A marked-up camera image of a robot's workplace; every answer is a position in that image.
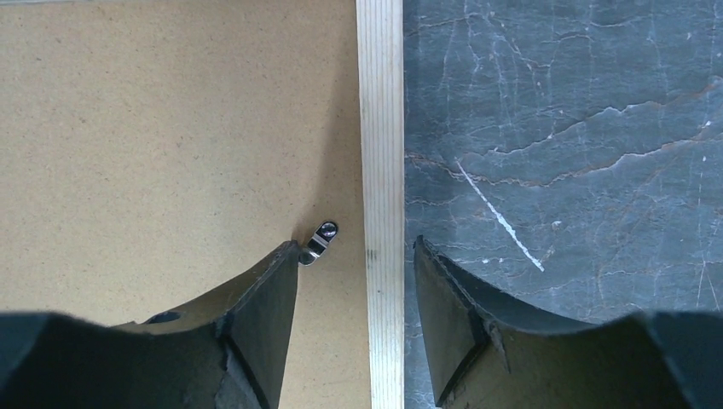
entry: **gray marble surface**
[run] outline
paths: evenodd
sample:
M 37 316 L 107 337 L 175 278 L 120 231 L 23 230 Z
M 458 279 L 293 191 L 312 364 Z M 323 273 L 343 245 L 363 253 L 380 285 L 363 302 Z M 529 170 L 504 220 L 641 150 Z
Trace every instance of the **gray marble surface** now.
M 720 309 L 723 0 L 404 7 L 408 408 L 418 234 L 580 320 Z

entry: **dark stone tabletop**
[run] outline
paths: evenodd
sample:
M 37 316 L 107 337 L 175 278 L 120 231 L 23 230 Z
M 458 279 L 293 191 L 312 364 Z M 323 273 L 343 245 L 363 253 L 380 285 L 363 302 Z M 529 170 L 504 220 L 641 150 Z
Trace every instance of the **dark stone tabletop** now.
M 554 313 L 723 303 L 723 0 L 406 0 L 407 407 L 418 234 Z

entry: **metal clip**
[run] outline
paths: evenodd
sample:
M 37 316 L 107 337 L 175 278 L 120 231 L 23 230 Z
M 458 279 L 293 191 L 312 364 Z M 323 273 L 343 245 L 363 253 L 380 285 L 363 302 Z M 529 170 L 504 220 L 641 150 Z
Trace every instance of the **metal clip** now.
M 298 263 L 302 266 L 308 266 L 312 262 L 315 262 L 317 258 L 321 257 L 321 254 L 324 253 L 329 246 L 329 243 L 331 243 L 334 237 L 336 237 L 337 233 L 337 223 L 323 222 L 302 249 L 303 252 L 298 258 Z

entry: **cardboard surface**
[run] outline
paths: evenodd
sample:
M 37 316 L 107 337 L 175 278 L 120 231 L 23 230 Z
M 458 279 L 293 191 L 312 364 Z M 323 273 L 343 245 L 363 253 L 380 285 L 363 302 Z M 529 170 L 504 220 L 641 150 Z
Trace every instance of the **cardboard surface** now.
M 354 2 L 0 13 L 2 309 L 144 320 L 333 219 L 281 407 L 369 407 Z

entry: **wooden stick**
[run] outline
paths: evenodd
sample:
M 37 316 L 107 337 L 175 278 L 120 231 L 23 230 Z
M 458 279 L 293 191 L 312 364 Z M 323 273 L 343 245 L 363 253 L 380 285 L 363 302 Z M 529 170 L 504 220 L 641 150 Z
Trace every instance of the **wooden stick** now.
M 404 407 L 402 0 L 356 0 L 372 409 Z

